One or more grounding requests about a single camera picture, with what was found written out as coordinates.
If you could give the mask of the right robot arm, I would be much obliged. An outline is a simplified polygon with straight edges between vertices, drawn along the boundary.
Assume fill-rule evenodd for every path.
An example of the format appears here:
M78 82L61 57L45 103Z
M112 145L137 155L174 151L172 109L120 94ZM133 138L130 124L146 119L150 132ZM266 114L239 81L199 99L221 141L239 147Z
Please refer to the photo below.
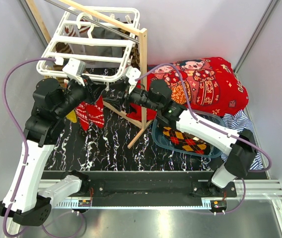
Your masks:
M221 150L227 160L214 172L207 185L210 195L220 196L234 179L247 177L257 155L253 133L246 128L238 132L195 115L173 101L171 95L164 80L151 82L148 90L124 82L118 95L105 98L105 101L117 110L128 108L130 104L154 110L155 118L163 126L197 136Z

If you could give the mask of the red patterned sock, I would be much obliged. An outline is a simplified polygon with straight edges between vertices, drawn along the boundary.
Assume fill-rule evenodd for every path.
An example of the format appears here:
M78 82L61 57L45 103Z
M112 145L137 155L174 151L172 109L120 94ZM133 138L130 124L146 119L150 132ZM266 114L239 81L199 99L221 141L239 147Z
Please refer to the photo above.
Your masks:
M88 122L95 124L99 128L104 127L104 105L102 96L96 101L94 105L86 105L86 113Z
M79 119L79 123L84 131L89 129L90 124L86 108L87 106L88 104L86 102L82 102L75 109L76 116Z

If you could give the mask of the yellow sock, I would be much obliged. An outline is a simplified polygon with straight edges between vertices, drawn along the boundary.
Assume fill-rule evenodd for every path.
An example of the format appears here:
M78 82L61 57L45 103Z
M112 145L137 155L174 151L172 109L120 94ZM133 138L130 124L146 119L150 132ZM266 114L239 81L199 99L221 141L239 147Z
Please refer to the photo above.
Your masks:
M66 115L66 118L72 123L77 123L77 116L74 110Z

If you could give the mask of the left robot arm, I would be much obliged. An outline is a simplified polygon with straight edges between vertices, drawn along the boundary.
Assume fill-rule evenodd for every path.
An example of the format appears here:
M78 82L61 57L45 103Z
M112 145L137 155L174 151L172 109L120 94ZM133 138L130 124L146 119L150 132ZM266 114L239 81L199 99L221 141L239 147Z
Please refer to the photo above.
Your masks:
M52 208L72 194L85 196L89 192L89 177L71 171L65 178L44 191L38 186L48 157L65 128L64 119L80 103L94 105L105 89L84 76L83 83L71 79L62 88L54 78L36 85L34 106L25 123L21 158L11 187L0 201L0 216L10 217L22 226L41 226Z

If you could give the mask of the white plastic clip hanger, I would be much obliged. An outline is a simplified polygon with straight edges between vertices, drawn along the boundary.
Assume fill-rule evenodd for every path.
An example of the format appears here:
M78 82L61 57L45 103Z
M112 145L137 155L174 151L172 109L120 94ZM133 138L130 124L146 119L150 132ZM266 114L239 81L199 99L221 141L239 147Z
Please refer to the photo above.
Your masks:
M82 61L91 80L109 85L131 67L132 49L138 42L135 33L70 6L42 57L56 59L57 66Z

